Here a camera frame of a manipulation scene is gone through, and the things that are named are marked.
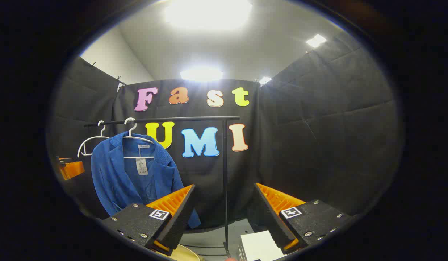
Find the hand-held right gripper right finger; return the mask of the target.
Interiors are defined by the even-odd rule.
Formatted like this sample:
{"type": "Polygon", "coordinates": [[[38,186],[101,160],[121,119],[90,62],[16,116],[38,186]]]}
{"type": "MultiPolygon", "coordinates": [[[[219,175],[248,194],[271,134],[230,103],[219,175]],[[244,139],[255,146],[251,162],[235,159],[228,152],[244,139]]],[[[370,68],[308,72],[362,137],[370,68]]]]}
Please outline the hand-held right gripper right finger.
{"type": "Polygon", "coordinates": [[[291,254],[346,228],[353,217],[322,200],[305,202],[254,183],[254,222],[269,231],[283,254],[291,254]]]}

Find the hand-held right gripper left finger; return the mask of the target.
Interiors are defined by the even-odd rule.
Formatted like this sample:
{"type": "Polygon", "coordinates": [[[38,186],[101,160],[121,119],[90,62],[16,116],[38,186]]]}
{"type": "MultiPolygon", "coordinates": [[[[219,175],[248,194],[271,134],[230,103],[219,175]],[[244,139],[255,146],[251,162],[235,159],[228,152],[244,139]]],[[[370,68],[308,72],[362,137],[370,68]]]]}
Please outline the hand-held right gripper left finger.
{"type": "Polygon", "coordinates": [[[171,256],[178,247],[196,204],[189,185],[147,205],[132,203],[101,220],[101,226],[141,247],[171,256]]]}

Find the cream laundry hamper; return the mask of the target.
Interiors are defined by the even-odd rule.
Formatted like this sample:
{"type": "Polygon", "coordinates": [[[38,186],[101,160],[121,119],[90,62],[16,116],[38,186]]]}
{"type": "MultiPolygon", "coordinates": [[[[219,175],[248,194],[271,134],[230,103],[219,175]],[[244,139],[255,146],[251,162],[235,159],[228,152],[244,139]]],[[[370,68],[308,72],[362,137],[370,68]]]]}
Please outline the cream laundry hamper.
{"type": "Polygon", "coordinates": [[[177,261],[206,261],[202,256],[181,244],[172,251],[170,258],[177,261]]]}

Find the blue corduroy jacket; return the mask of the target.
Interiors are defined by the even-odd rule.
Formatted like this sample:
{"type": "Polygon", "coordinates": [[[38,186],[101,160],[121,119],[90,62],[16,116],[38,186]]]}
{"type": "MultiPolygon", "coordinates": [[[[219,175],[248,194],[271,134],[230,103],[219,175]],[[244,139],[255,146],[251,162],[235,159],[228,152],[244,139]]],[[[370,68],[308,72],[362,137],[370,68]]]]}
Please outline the blue corduroy jacket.
{"type": "Polygon", "coordinates": [[[91,156],[95,191],[110,216],[184,188],[177,165],[161,144],[148,135],[128,134],[101,141],[91,156]]]}

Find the white clothes hanger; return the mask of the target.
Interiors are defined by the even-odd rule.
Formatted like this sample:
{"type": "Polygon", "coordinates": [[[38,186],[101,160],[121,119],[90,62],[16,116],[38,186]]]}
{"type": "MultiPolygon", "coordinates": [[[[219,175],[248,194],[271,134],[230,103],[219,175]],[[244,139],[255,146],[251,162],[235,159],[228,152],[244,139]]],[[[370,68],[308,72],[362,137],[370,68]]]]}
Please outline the white clothes hanger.
{"type": "Polygon", "coordinates": [[[77,158],[79,158],[80,156],[92,156],[92,155],[93,155],[92,153],[88,153],[88,152],[87,152],[86,143],[87,143],[88,141],[95,140],[95,139],[103,139],[103,140],[107,140],[107,139],[110,138],[110,137],[104,135],[104,131],[105,131],[105,129],[106,129],[105,121],[100,120],[100,121],[98,121],[98,123],[97,123],[96,125],[97,125],[98,127],[101,127],[100,135],[92,136],[92,137],[89,137],[89,138],[85,139],[85,140],[80,144],[80,146],[78,147],[78,151],[77,151],[77,154],[76,154],[77,158]]]}
{"type": "MultiPolygon", "coordinates": [[[[130,140],[140,140],[146,143],[154,144],[153,141],[142,138],[142,137],[136,137],[133,136],[132,132],[136,129],[137,123],[135,122],[135,118],[129,117],[125,120],[124,125],[127,125],[128,123],[131,123],[131,128],[128,131],[128,135],[124,136],[123,139],[130,139],[130,140]]],[[[154,159],[154,156],[142,156],[141,148],[138,149],[138,155],[136,156],[124,156],[124,159],[154,159]]]]}

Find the black clothes rack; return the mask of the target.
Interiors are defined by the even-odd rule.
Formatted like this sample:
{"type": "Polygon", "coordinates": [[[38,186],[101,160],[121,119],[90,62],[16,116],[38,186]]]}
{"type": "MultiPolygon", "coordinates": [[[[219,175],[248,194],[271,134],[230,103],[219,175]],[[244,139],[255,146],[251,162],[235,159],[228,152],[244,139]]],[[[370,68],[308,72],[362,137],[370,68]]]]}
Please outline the black clothes rack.
{"type": "Polygon", "coordinates": [[[229,211],[228,211],[228,160],[227,160],[227,122],[229,120],[240,120],[239,116],[221,116],[221,117],[162,117],[162,118],[149,118],[149,119],[134,119],[132,117],[127,118],[125,121],[100,121],[99,123],[89,123],[85,124],[84,127],[89,126],[101,126],[101,125],[118,125],[118,124],[127,124],[128,122],[132,123],[150,123],[150,122],[165,122],[165,121],[173,121],[173,122],[182,122],[182,121],[220,121],[222,123],[222,149],[224,151],[223,159],[222,159],[222,178],[223,178],[223,191],[224,191],[224,199],[225,199],[225,241],[223,242],[223,248],[226,251],[227,258],[231,258],[231,254],[229,251],[229,211]]]}

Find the white box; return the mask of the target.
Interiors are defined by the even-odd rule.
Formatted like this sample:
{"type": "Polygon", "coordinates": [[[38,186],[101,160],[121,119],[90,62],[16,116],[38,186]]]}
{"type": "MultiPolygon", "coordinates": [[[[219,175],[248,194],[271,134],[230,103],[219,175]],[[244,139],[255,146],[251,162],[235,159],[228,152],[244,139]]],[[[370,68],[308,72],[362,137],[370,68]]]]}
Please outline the white box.
{"type": "Polygon", "coordinates": [[[286,256],[268,230],[241,235],[239,250],[240,261],[274,261],[286,256]]]}

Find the large ceiling light panel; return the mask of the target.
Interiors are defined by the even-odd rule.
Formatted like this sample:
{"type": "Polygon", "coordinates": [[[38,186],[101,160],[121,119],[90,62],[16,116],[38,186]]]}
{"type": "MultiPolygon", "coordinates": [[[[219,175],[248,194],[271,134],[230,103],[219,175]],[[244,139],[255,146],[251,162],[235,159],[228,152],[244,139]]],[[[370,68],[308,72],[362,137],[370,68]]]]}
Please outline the large ceiling light panel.
{"type": "Polygon", "coordinates": [[[252,7],[249,0],[173,0],[164,19],[181,29],[232,31],[244,26],[252,7]]]}

